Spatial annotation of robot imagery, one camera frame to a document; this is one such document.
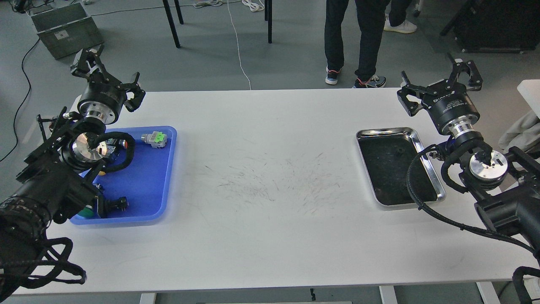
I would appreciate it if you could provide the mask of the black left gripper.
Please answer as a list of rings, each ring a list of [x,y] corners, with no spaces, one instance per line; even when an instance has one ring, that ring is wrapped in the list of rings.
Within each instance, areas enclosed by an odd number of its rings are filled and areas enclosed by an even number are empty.
[[[109,85],[111,77],[100,59],[103,49],[103,45],[81,49],[70,65],[70,73],[87,81],[77,104],[79,113],[110,125],[118,121],[123,105],[129,112],[139,109],[146,92],[140,87],[139,72],[133,74],[131,83],[122,83],[121,90]]]

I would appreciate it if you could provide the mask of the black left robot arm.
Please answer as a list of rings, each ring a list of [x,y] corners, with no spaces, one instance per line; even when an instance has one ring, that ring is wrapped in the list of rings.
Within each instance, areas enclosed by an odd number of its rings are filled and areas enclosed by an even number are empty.
[[[89,206],[98,212],[124,208],[127,199],[108,201],[93,181],[100,172],[121,171],[135,154],[135,139],[106,132],[125,106],[137,110],[146,94],[135,73],[123,83],[106,71],[103,45],[80,50],[71,74],[87,80],[76,111],[62,108],[51,119],[51,136],[25,158],[16,177],[21,187],[1,203],[1,300],[19,287],[41,288],[51,282],[83,284],[86,272],[69,262],[73,241],[48,239],[51,223],[62,224]]]

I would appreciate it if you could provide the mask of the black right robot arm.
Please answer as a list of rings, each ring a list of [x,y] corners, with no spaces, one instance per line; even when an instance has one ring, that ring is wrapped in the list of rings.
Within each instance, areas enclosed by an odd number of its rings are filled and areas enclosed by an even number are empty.
[[[481,90],[483,79],[472,60],[450,60],[449,77],[427,86],[412,84],[401,72],[403,84],[397,96],[407,114],[415,116],[426,110],[438,133],[448,136],[447,141],[420,151],[411,164],[426,155],[442,161],[444,183],[475,198],[476,212],[485,227],[458,223],[428,206],[415,192],[412,166],[405,176],[407,190],[418,209],[428,215],[462,231],[523,247],[539,260],[539,163],[518,147],[506,153],[494,150],[475,131],[473,125],[480,114],[467,93]]]

